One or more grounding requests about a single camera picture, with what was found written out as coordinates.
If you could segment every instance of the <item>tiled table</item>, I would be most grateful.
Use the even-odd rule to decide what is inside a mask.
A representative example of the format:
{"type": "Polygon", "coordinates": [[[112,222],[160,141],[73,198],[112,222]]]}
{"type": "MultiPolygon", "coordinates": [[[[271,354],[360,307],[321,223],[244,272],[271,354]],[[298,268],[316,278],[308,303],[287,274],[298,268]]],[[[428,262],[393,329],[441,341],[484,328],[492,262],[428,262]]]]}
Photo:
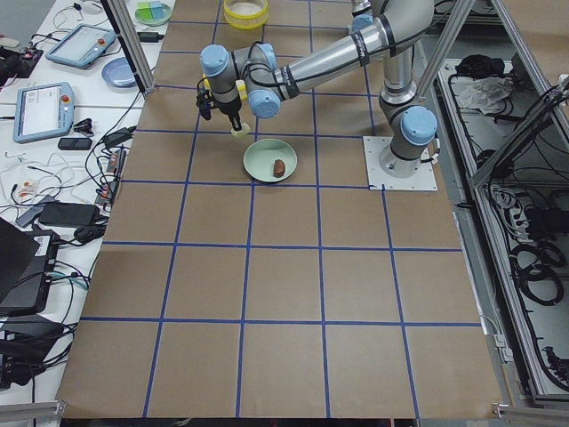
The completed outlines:
{"type": "Polygon", "coordinates": [[[198,52],[262,39],[281,63],[344,36],[349,2],[271,2],[264,30],[179,0],[59,397],[69,417],[478,418],[501,396],[442,177],[367,188],[361,137],[389,129],[381,65],[304,93],[234,140],[198,118],[198,52]],[[299,156],[279,185],[255,139],[299,156]]]}

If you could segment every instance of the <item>brown object on plate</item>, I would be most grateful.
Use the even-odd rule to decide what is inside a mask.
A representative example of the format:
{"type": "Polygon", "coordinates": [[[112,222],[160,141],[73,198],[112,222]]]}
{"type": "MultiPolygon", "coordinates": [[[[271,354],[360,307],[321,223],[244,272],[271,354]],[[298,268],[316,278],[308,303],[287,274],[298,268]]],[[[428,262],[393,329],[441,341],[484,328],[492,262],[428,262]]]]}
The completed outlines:
{"type": "Polygon", "coordinates": [[[285,162],[282,161],[280,158],[275,160],[275,165],[273,166],[273,176],[275,178],[280,178],[285,174],[286,166],[285,162]]]}

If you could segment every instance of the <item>blue plate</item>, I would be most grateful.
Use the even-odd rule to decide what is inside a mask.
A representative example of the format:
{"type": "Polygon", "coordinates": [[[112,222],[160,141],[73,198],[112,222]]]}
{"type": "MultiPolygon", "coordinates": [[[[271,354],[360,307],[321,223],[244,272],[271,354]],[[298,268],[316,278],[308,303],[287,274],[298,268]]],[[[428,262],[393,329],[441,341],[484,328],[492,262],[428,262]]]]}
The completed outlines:
{"type": "Polygon", "coordinates": [[[126,58],[117,58],[108,63],[101,71],[103,79],[115,87],[131,87],[136,85],[131,66],[126,58]]]}

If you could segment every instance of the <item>laptop screen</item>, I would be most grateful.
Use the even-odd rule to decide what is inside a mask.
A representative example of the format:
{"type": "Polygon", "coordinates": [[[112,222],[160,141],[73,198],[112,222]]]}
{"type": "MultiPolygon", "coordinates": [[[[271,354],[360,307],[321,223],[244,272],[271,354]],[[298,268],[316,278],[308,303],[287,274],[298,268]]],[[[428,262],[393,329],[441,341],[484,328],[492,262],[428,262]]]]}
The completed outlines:
{"type": "Polygon", "coordinates": [[[21,278],[38,247],[34,238],[0,218],[0,301],[21,278]]]}

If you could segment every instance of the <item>laptop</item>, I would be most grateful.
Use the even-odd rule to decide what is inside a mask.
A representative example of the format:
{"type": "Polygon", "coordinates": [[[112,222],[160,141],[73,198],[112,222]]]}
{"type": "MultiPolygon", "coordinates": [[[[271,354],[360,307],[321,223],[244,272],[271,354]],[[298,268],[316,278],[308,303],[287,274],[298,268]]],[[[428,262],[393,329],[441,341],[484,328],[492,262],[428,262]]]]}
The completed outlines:
{"type": "Polygon", "coordinates": [[[45,308],[59,236],[51,230],[20,231],[0,219],[0,316],[35,314],[45,308]]]}

